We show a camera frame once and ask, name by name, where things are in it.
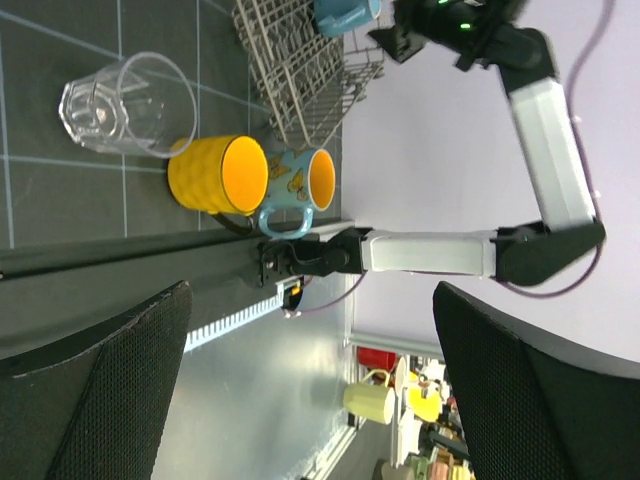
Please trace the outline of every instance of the drinking glass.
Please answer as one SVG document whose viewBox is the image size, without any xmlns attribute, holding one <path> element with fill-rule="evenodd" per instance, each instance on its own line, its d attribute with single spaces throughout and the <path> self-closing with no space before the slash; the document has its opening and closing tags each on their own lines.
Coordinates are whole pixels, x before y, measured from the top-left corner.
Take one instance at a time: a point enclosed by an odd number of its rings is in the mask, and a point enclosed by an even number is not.
<svg viewBox="0 0 640 480">
<path fill-rule="evenodd" d="M 101 153 L 168 158 L 196 133 L 197 106 L 178 66 L 140 52 L 64 87 L 58 114 L 74 142 Z"/>
</svg>

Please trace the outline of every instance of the mug handle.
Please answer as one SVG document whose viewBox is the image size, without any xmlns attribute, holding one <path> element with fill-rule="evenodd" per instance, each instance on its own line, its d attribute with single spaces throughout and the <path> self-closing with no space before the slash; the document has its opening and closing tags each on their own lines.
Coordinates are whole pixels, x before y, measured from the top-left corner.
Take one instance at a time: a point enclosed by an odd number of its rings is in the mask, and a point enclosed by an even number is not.
<svg viewBox="0 0 640 480">
<path fill-rule="evenodd" d="M 325 17 L 322 20 L 320 20 L 318 22 L 319 26 L 324 26 L 326 24 L 329 25 L 335 25 L 335 24 L 339 24 L 339 25 L 346 25 L 349 22 L 353 21 L 354 18 L 358 18 L 358 17 L 362 17 L 367 15 L 368 11 L 367 11 L 367 7 L 365 7 L 364 5 L 358 5 L 357 7 L 351 9 L 350 11 L 348 11 L 347 13 L 340 15 L 338 17 L 334 17 L 334 16 L 329 16 L 329 17 Z"/>
<path fill-rule="evenodd" d="M 313 209 L 311 207 L 298 208 L 298 210 L 302 212 L 302 224 L 297 230 L 293 232 L 275 232 L 271 230 L 269 227 L 269 217 L 277 210 L 280 210 L 280 208 L 274 206 L 266 206 L 260 210 L 258 225 L 265 235 L 276 240 L 297 240 L 304 237 L 309 230 L 311 230 L 311 224 L 313 223 Z"/>
<path fill-rule="evenodd" d="M 376 373 L 381 373 L 382 375 L 384 375 L 384 386 L 388 387 L 389 386 L 389 382 L 391 382 L 391 374 L 389 372 L 387 372 L 386 370 L 382 370 L 379 368 L 376 368 L 374 370 L 371 370 L 369 373 L 367 373 L 364 378 L 362 380 L 360 380 L 360 383 L 364 383 L 367 380 L 369 380 L 371 377 L 373 377 Z"/>
<path fill-rule="evenodd" d="M 236 235 L 246 237 L 247 235 L 251 235 L 256 229 L 256 222 L 253 217 L 245 217 L 247 219 L 247 226 L 243 227 L 242 225 L 238 225 L 236 222 L 229 220 L 222 213 L 210 213 L 209 215 L 211 215 L 224 228 Z"/>
</svg>

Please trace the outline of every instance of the white grid line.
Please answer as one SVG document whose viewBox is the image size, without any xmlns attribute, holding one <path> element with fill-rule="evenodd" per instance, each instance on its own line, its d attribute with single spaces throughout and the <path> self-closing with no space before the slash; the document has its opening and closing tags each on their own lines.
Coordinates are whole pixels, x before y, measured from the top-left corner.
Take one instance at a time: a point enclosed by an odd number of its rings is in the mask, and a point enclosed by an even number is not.
<svg viewBox="0 0 640 480">
<path fill-rule="evenodd" d="M 53 30 L 53 29 L 48 28 L 48 27 L 43 27 L 42 25 L 39 25 L 39 24 L 34 23 L 34 22 L 31 22 L 29 20 L 25 20 L 24 18 L 18 17 L 18 16 L 13 15 L 13 14 L 11 14 L 9 12 L 5 12 L 4 10 L 0 10 L 0 18 L 4 18 L 5 20 L 9 20 L 11 22 L 17 23 L 17 24 L 22 25 L 24 27 L 32 28 L 33 30 L 37 30 L 37 31 L 42 32 L 42 33 L 46 33 L 47 35 L 51 35 L 52 37 L 59 38 L 60 40 L 64 40 L 66 42 L 73 43 L 73 44 L 78 45 L 80 47 L 86 48 L 87 50 L 91 50 L 91 51 L 96 52 L 96 53 L 101 53 L 102 55 L 106 55 L 106 56 L 111 57 L 111 58 L 119 59 L 119 56 L 118 56 L 117 53 L 111 52 L 109 50 L 106 50 L 106 49 L 104 49 L 102 47 L 98 47 L 97 45 L 93 45 L 93 44 L 85 42 L 83 40 L 78 40 L 77 38 L 74 38 L 74 37 L 72 37 L 70 35 L 58 32 L 57 30 Z"/>
<path fill-rule="evenodd" d="M 198 138 L 200 138 L 200 0 L 196 1 L 196 80 L 198 85 L 196 86 L 197 102 L 198 102 Z M 202 230 L 202 214 L 196 212 L 198 215 L 198 231 Z"/>
<path fill-rule="evenodd" d="M 75 168 L 93 168 L 97 170 L 114 170 L 121 171 L 122 165 L 118 163 L 90 163 L 90 162 L 74 162 L 71 160 L 57 160 L 52 158 L 40 158 L 40 157 L 25 157 L 25 156 L 16 156 L 11 155 L 10 157 L 12 162 L 20 162 L 20 163 L 34 163 L 38 165 L 55 165 L 58 167 L 75 167 Z M 167 171 L 163 168 L 152 168 L 152 167 L 136 167 L 133 165 L 125 166 L 125 169 L 128 172 L 137 172 L 137 173 L 157 173 L 157 174 L 166 174 Z"/>
<path fill-rule="evenodd" d="M 215 5 L 214 3 L 209 2 L 209 1 L 207 1 L 207 4 L 212 5 L 212 6 Z M 215 6 L 216 6 L 217 10 L 220 10 L 223 13 L 229 14 L 223 8 L 221 8 L 219 5 L 215 5 Z M 39 31 L 41 33 L 45 33 L 45 34 L 50 35 L 50 36 L 55 37 L 55 38 L 59 38 L 60 40 L 64 40 L 65 42 L 77 45 L 77 46 L 82 47 L 82 48 L 86 48 L 88 50 L 100 53 L 102 55 L 108 56 L 108 57 L 113 58 L 113 59 L 120 60 L 120 58 L 121 58 L 121 56 L 118 53 L 112 52 L 110 50 L 106 50 L 106 49 L 104 49 L 102 47 L 98 47 L 97 45 L 93 45 L 93 44 L 85 42 L 83 40 L 79 40 L 79 39 L 74 38 L 74 37 L 72 37 L 70 35 L 66 35 L 64 33 L 60 33 L 57 30 L 53 30 L 51 28 L 44 27 L 44 26 L 39 25 L 37 23 L 31 22 L 29 20 L 25 20 L 24 18 L 21 18 L 21 17 L 18 17 L 16 15 L 13 15 L 11 13 L 5 12 L 4 10 L 0 10 L 0 18 L 4 18 L 5 20 L 9 20 L 11 22 L 17 23 L 17 24 L 22 25 L 24 27 L 28 27 L 28 28 L 31 28 L 33 30 L 37 30 L 37 31 Z M 234 97 L 233 95 L 229 95 L 228 93 L 221 92 L 219 90 L 216 90 L 215 88 L 208 87 L 206 85 L 200 85 L 199 82 L 194 82 L 192 80 L 189 80 L 189 85 L 191 85 L 192 87 L 199 87 L 202 90 L 204 90 L 205 92 L 212 93 L 214 95 L 217 95 L 217 96 L 222 97 L 222 98 L 226 98 L 228 100 L 231 100 L 231 101 L 234 101 L 234 102 L 237 102 L 237 103 L 241 103 L 242 105 L 247 105 L 247 101 L 246 100 L 243 100 L 243 99 L 238 98 L 238 97 Z M 264 107 L 262 105 L 256 105 L 256 104 L 249 103 L 249 106 L 251 108 L 255 108 L 257 110 L 270 112 L 270 110 L 267 107 Z"/>
<path fill-rule="evenodd" d="M 216 2 L 213 2 L 212 0 L 202 0 L 204 3 L 206 3 L 207 5 L 212 6 L 213 8 L 215 8 L 216 10 L 218 10 L 220 13 L 224 13 L 225 15 L 231 16 L 231 12 L 227 12 L 224 8 L 222 8 L 220 5 L 218 5 Z"/>
<path fill-rule="evenodd" d="M 2 148 L 4 160 L 4 183 L 7 200 L 7 230 L 9 232 L 9 248 L 15 248 L 15 232 L 13 228 L 13 200 L 11 196 L 11 172 L 9 168 L 9 142 L 7 135 L 7 107 L 4 96 L 4 67 L 2 63 L 2 38 L 0 37 L 0 120 L 2 121 Z"/>
<path fill-rule="evenodd" d="M 118 56 L 122 58 L 122 5 L 120 0 L 116 0 L 116 11 L 118 16 Z M 129 236 L 129 215 L 127 213 L 127 160 L 122 155 L 122 214 L 124 238 Z"/>
<path fill-rule="evenodd" d="M 251 62 L 247 62 L 247 132 L 251 135 Z"/>
</svg>

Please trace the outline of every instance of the yellow object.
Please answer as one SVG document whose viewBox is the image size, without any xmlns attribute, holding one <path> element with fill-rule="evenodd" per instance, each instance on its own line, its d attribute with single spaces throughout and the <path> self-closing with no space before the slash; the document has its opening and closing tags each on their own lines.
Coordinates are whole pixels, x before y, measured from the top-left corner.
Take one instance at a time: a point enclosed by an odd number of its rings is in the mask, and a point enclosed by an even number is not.
<svg viewBox="0 0 640 480">
<path fill-rule="evenodd" d="M 471 480 L 471 471 L 464 465 L 455 465 L 451 469 L 450 480 Z"/>
<path fill-rule="evenodd" d="M 434 392 L 427 398 L 422 398 L 422 389 L 417 385 L 418 376 L 409 373 L 409 405 L 413 413 L 424 422 L 435 422 L 442 413 L 442 399 L 439 392 Z"/>
<path fill-rule="evenodd" d="M 377 373 L 385 376 L 384 385 L 367 383 Z M 389 387 L 390 379 L 391 375 L 386 370 L 371 370 L 359 383 L 347 385 L 342 397 L 344 408 L 373 422 L 390 424 L 396 395 Z"/>
<path fill-rule="evenodd" d="M 326 150 L 318 150 L 309 167 L 311 199 L 320 210 L 331 205 L 336 191 L 336 170 L 333 159 Z"/>
<path fill-rule="evenodd" d="M 229 135 L 194 140 L 169 160 L 168 177 L 171 193 L 185 208 L 248 216 L 267 193 L 269 167 L 257 141 Z"/>
</svg>

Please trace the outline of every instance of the butterfly pattern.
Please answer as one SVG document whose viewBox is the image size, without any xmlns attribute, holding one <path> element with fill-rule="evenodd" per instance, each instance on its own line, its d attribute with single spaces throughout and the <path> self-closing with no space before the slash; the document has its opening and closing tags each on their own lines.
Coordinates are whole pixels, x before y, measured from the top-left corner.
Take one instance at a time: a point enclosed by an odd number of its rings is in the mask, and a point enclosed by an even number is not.
<svg viewBox="0 0 640 480">
<path fill-rule="evenodd" d="M 286 165 L 280 165 L 280 162 L 282 162 L 282 155 L 269 159 L 269 180 L 280 178 L 291 171 L 291 168 Z"/>
<path fill-rule="evenodd" d="M 301 202 L 309 200 L 309 192 L 304 186 L 304 172 L 303 169 L 299 169 L 293 178 L 287 183 L 287 190 L 290 193 L 294 193 L 296 198 Z"/>
</svg>

